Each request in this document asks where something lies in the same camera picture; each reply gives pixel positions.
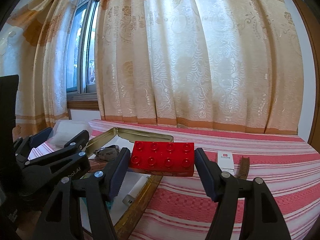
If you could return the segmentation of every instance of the windowsill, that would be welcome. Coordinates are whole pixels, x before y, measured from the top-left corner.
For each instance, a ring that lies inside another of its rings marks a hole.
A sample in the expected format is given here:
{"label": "windowsill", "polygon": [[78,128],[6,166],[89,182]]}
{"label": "windowsill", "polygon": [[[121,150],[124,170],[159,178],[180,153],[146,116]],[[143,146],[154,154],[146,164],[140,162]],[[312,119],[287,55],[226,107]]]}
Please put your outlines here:
{"label": "windowsill", "polygon": [[67,101],[98,100],[97,93],[67,94]]}
{"label": "windowsill", "polygon": [[99,110],[97,93],[67,95],[67,108],[80,110]]}

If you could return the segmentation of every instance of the black object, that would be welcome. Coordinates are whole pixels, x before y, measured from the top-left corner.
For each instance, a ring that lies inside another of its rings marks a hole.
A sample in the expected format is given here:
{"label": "black object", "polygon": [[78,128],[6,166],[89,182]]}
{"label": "black object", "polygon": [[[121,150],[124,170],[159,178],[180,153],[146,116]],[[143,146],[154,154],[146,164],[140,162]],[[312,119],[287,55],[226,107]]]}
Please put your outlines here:
{"label": "black object", "polygon": [[72,138],[63,149],[28,160],[31,146],[44,143],[50,129],[28,136],[26,139],[18,139],[15,146],[21,154],[12,153],[15,163],[10,167],[17,167],[21,172],[21,180],[12,187],[2,187],[0,180],[0,227],[2,223],[9,226],[3,228],[5,235],[14,235],[19,223],[19,217],[28,211],[42,210],[50,194],[61,178],[67,176],[70,179],[79,179],[90,170],[89,160],[84,152],[81,152],[89,141],[89,133],[83,130]]}
{"label": "black object", "polygon": [[21,170],[15,164],[12,139],[12,129],[16,126],[18,83],[18,75],[0,77],[0,146],[3,153],[0,159],[0,181],[5,189],[18,186],[21,180]]}
{"label": "black object", "polygon": [[[105,201],[111,200],[112,177],[126,156],[124,163],[128,165],[130,151],[123,148],[116,160],[105,166],[101,177],[62,179],[39,218],[32,240],[82,240],[79,197],[87,198],[93,239],[117,240]],[[195,150],[195,164],[207,195],[219,203],[206,240],[230,239],[238,198],[245,198],[240,240],[291,239],[279,207],[261,178],[247,181],[221,172],[201,148]]]}
{"label": "black object", "polygon": [[93,239],[116,240],[105,202],[118,194],[129,160],[130,150],[122,148],[116,160],[89,178],[63,178],[45,205],[32,239],[83,240],[79,197],[86,197]]}
{"label": "black object", "polygon": [[238,198],[245,198],[239,240],[290,240],[289,230],[270,190],[261,178],[236,179],[221,172],[202,150],[195,150],[195,165],[208,197],[218,202],[206,240],[229,240]]}

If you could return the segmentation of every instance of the pink striped fabric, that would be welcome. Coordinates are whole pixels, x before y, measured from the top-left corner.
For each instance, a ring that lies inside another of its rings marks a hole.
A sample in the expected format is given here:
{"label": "pink striped fabric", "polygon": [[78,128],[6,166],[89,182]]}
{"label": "pink striped fabric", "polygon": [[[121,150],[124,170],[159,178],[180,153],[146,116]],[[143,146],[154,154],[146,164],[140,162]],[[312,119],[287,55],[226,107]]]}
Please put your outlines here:
{"label": "pink striped fabric", "polygon": [[[217,151],[233,153],[235,173],[242,156],[250,157],[248,179],[262,177],[280,207],[293,240],[303,239],[320,214],[320,155],[298,136],[191,130],[92,120],[95,137],[112,127],[131,128],[194,142],[210,160]],[[34,157],[51,152],[47,145]],[[163,177],[130,240],[203,240],[217,204],[205,194],[199,175]],[[244,200],[239,199],[231,239],[239,239]]]}

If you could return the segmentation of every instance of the curtain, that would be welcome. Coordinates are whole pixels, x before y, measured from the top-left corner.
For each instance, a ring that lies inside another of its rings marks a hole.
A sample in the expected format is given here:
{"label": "curtain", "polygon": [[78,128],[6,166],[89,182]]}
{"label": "curtain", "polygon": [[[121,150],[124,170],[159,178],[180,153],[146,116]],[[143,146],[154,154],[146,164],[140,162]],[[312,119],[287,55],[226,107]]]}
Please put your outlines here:
{"label": "curtain", "polygon": [[19,75],[13,136],[67,118],[66,52],[79,0],[31,0],[0,33],[0,76]]}
{"label": "curtain", "polygon": [[296,134],[297,33],[283,0],[100,0],[101,118]]}

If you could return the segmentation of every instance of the plastic container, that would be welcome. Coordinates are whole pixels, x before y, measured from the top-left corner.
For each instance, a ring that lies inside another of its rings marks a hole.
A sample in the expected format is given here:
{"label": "plastic container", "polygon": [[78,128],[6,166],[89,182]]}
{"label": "plastic container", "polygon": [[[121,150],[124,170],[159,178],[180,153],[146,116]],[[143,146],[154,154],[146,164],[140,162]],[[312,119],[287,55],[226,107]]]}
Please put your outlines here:
{"label": "plastic container", "polygon": [[47,141],[55,147],[63,148],[68,141],[83,130],[87,130],[89,136],[91,136],[92,128],[88,122],[59,120],[53,127]]}

